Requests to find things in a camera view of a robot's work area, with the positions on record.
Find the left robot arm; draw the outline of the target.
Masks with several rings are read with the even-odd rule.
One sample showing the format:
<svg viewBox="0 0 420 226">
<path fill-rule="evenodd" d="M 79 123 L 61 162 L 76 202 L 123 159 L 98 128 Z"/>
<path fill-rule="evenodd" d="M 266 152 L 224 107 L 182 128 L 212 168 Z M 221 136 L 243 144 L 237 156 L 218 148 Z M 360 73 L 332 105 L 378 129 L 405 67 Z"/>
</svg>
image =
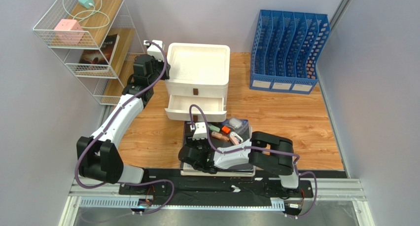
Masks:
<svg viewBox="0 0 420 226">
<path fill-rule="evenodd" d="M 125 164 L 118 147 L 128 127 L 144 110 L 160 80 L 169 78 L 170 65 L 165 54 L 160 57 L 142 54 L 135 58 L 134 73 L 122 95 L 101 127 L 76 143 L 75 180 L 83 188 L 104 184 L 142 186 L 145 169 Z"/>
</svg>

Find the white three drawer organizer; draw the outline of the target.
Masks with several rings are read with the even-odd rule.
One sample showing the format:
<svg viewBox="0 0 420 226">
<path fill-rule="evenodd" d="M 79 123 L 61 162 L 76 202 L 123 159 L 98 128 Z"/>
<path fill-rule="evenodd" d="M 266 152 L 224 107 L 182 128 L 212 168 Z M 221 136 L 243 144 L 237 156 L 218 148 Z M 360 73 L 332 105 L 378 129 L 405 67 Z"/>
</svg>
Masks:
<svg viewBox="0 0 420 226">
<path fill-rule="evenodd" d="M 168 95 L 227 98 L 230 47 L 227 45 L 171 43 L 167 54 Z"/>
</svg>

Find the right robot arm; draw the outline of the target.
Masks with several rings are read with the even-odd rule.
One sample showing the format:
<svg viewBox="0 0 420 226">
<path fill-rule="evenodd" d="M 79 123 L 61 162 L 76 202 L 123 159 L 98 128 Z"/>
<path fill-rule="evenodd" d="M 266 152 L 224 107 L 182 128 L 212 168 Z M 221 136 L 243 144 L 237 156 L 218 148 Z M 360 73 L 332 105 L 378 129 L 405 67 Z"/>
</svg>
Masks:
<svg viewBox="0 0 420 226">
<path fill-rule="evenodd" d="M 178 159 L 193 169 L 216 174 L 231 167 L 250 164 L 280 178 L 283 188 L 297 189 L 297 161 L 291 139 L 255 131 L 240 144 L 213 148 L 208 140 L 190 141 L 178 153 Z"/>
</svg>

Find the green highlighter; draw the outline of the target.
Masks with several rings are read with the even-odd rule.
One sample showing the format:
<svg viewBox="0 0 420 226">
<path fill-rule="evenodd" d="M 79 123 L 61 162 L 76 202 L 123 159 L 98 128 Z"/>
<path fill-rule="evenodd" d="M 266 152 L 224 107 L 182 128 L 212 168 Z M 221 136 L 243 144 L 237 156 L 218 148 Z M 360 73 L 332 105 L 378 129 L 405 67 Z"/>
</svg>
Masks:
<svg viewBox="0 0 420 226">
<path fill-rule="evenodd" d="M 217 127 L 215 125 L 212 125 L 212 124 L 209 124 L 208 127 L 209 127 L 209 130 L 212 131 L 212 132 L 220 132 L 220 130 L 221 130 L 219 127 Z"/>
</svg>

